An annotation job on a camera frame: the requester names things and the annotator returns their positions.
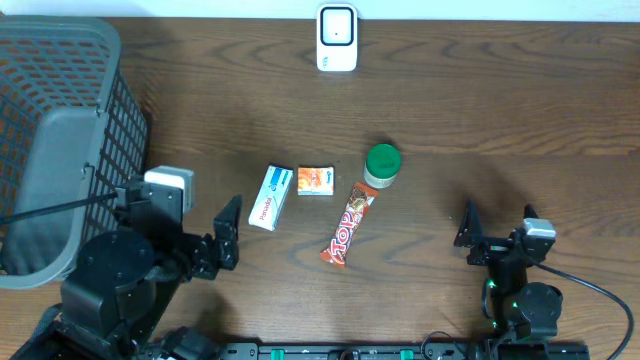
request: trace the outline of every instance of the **plastic basket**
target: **plastic basket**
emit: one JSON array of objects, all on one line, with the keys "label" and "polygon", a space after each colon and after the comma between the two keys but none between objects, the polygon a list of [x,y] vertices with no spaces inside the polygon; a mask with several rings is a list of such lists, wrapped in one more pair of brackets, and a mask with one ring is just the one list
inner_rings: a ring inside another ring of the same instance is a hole
[{"label": "plastic basket", "polygon": [[[97,19],[0,17],[0,216],[112,192],[142,169],[148,138]],[[2,229],[0,288],[62,277],[84,241],[113,229],[113,201]]]}]

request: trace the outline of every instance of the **white wall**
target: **white wall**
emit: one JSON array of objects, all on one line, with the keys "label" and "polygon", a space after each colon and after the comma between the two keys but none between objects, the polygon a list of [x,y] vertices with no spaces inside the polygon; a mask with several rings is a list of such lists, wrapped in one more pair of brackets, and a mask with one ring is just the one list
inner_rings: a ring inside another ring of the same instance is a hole
[{"label": "white wall", "polygon": [[[351,0],[363,19],[640,22],[640,0]],[[317,0],[0,0],[7,15],[315,17]]]}]

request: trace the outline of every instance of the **small container with green lid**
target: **small container with green lid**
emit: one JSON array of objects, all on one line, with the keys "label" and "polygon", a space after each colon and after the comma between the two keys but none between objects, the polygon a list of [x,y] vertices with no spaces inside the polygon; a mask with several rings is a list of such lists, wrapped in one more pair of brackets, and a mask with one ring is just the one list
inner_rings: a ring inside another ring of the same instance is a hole
[{"label": "small container with green lid", "polygon": [[386,188],[393,180],[402,165],[402,155],[389,144],[374,146],[367,155],[364,164],[364,180],[376,189]]}]

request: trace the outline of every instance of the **red candy wrapper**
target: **red candy wrapper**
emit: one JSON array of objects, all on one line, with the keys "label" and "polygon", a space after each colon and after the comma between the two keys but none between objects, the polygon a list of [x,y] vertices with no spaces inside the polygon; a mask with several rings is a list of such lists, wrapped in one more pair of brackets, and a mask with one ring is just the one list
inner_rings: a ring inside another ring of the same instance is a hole
[{"label": "red candy wrapper", "polygon": [[343,268],[347,260],[347,251],[362,219],[369,212],[369,207],[378,196],[378,191],[364,184],[356,183],[351,190],[347,208],[342,214],[340,224],[331,239],[329,247],[320,253],[320,258],[328,263]]}]

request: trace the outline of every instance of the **wooden surface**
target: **wooden surface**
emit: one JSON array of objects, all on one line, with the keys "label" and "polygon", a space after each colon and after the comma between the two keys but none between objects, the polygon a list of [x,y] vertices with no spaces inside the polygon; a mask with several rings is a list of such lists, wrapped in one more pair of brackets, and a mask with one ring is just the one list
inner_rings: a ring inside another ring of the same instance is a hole
[{"label": "wooden surface", "polygon": [[[493,235],[531,202],[559,232],[547,264],[614,291],[640,314],[640,25],[361,22],[358,68],[315,66],[313,21],[112,19],[121,65],[153,115],[149,166],[195,170],[186,229],[204,234],[244,195],[241,260],[183,285],[156,332],[216,339],[421,341],[471,337],[485,268],[453,238],[466,198]],[[355,236],[348,268],[322,262],[372,145],[404,165]],[[336,167],[333,197],[292,192],[275,232],[247,224],[267,165]],[[564,293],[558,339],[593,359],[622,310],[537,269]],[[59,285],[0,292],[0,358],[29,337]],[[640,357],[634,338],[624,359]]]}]

